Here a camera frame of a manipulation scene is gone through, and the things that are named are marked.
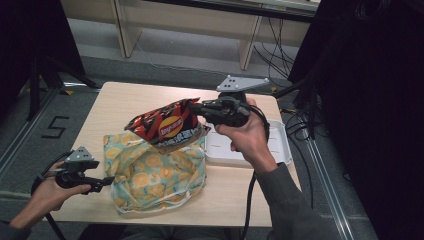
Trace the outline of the orange print green cloth bag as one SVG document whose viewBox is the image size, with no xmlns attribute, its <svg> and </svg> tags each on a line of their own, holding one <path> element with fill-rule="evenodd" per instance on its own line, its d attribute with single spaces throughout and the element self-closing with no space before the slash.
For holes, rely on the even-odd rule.
<svg viewBox="0 0 424 240">
<path fill-rule="evenodd" d="M 184 205 L 206 185 L 204 140 L 159 153 L 132 133 L 103 137 L 105 173 L 121 214 L 156 214 Z"/>
</svg>

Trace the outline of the red and black chips bag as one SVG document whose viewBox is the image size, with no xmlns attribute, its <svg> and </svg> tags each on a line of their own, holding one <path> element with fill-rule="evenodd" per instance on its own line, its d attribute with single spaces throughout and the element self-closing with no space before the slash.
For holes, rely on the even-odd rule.
<svg viewBox="0 0 424 240">
<path fill-rule="evenodd" d="M 204 137 L 210 127 L 190 112 L 198 98 L 181 99 L 134 117 L 124 129 L 147 141 L 160 154 L 186 147 Z"/>
</svg>

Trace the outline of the black tripod stand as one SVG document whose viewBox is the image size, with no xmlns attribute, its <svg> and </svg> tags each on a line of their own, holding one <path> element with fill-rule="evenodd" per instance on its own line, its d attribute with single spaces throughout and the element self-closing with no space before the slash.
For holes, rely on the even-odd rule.
<svg viewBox="0 0 424 240">
<path fill-rule="evenodd" d="M 295 90 L 298 91 L 293 104 L 296 109 L 308 111 L 306 129 L 311 140 L 315 139 L 315 116 L 318 97 L 317 81 L 317 77 L 307 76 L 291 86 L 272 94 L 275 99 L 279 99 Z"/>
<path fill-rule="evenodd" d="M 33 120 L 41 110 L 40 80 L 44 80 L 49 89 L 62 89 L 64 82 L 59 73 L 65 72 L 85 84 L 91 89 L 99 89 L 100 86 L 90 80 L 84 73 L 80 73 L 72 67 L 48 55 L 35 56 L 30 64 L 30 111 L 28 120 Z"/>
</svg>

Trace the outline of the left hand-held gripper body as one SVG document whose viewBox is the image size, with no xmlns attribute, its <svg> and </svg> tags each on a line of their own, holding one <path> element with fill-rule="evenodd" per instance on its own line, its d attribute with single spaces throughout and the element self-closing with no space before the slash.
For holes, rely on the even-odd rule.
<svg viewBox="0 0 424 240">
<path fill-rule="evenodd" d="M 64 189 L 85 184 L 88 184 L 90 188 L 91 186 L 100 186 L 93 183 L 94 178 L 85 176 L 86 170 L 96 169 L 98 165 L 99 162 L 88 150 L 84 146 L 80 146 L 65 159 L 64 164 L 56 173 L 55 181 Z"/>
</svg>

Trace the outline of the person's right hand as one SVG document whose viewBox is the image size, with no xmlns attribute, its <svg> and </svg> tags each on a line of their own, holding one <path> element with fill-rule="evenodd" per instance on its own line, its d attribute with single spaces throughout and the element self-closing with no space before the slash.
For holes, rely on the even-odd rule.
<svg viewBox="0 0 424 240">
<path fill-rule="evenodd" d="M 231 150 L 239 151 L 257 174 L 272 172 L 277 168 L 265 134 L 261 117 L 251 112 L 248 122 L 242 127 L 216 125 L 215 130 L 231 140 Z"/>
</svg>

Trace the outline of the light wooden desk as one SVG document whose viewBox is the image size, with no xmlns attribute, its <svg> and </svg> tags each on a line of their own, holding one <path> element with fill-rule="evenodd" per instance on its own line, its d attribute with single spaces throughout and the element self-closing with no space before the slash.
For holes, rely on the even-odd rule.
<svg viewBox="0 0 424 240">
<path fill-rule="evenodd" d="M 256 42 L 298 47 L 321 0 L 60 0 L 67 17 L 116 26 L 121 56 L 145 29 L 236 39 L 246 70 Z"/>
</svg>

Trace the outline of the metal floor rail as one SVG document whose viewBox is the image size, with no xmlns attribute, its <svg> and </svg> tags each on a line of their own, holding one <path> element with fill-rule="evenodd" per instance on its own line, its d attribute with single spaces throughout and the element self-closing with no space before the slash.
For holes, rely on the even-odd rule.
<svg viewBox="0 0 424 240">
<path fill-rule="evenodd" d="M 6 150 L 0 155 L 0 180 L 5 176 L 11 165 L 14 163 L 24 145 L 28 142 L 31 135 L 44 117 L 48 107 L 59 94 L 58 89 L 49 90 L 40 103 L 39 110 L 30 120 L 26 120 L 13 141 Z"/>
<path fill-rule="evenodd" d="M 351 225 L 333 187 L 316 141 L 307 139 L 306 142 L 340 238 L 341 240 L 355 240 Z"/>
</svg>

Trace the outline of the black curtain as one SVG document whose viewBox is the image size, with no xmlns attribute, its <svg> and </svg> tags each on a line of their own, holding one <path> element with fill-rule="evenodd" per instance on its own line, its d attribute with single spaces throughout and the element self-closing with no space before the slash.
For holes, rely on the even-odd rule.
<svg viewBox="0 0 424 240">
<path fill-rule="evenodd" d="M 424 240 L 424 0 L 321 0 L 289 77 L 325 123 L 379 240 Z"/>
<path fill-rule="evenodd" d="M 0 118 L 30 85 L 38 55 L 86 75 L 61 0 L 0 0 Z"/>
</svg>

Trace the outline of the white plastic tray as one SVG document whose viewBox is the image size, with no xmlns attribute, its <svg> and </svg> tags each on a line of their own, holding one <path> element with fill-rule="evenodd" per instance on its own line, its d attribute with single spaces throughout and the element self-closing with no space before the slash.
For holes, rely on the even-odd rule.
<svg viewBox="0 0 424 240">
<path fill-rule="evenodd" d="M 292 160 L 291 150 L 286 136 L 285 125 L 281 121 L 269 120 L 270 136 L 268 148 L 277 164 L 289 165 Z M 218 134 L 212 124 L 208 123 L 211 130 L 205 138 L 206 160 L 212 165 L 251 168 L 240 152 L 230 149 L 231 140 L 224 135 Z"/>
</svg>

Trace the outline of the person's left hand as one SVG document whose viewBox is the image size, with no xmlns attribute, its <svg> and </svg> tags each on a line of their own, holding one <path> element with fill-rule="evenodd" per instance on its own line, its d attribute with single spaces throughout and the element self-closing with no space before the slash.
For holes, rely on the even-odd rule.
<svg viewBox="0 0 424 240">
<path fill-rule="evenodd" d="M 30 229 L 51 211 L 58 211 L 70 197 L 86 193 L 90 185 L 78 185 L 73 188 L 62 188 L 55 180 L 55 174 L 48 171 L 41 184 L 36 188 L 25 207 L 10 222 L 17 229 Z"/>
</svg>

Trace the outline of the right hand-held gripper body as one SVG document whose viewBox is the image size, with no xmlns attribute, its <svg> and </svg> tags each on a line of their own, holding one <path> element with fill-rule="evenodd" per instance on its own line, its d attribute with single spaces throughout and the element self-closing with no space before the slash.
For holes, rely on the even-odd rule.
<svg viewBox="0 0 424 240">
<path fill-rule="evenodd" d="M 223 82 L 216 87 L 219 93 L 218 116 L 204 117 L 208 123 L 216 125 L 227 125 L 230 127 L 242 127 L 249 120 L 251 112 L 258 114 L 262 121 L 266 121 L 263 112 L 255 106 L 247 103 L 246 90 L 269 84 L 268 78 L 248 78 L 228 75 Z"/>
</svg>

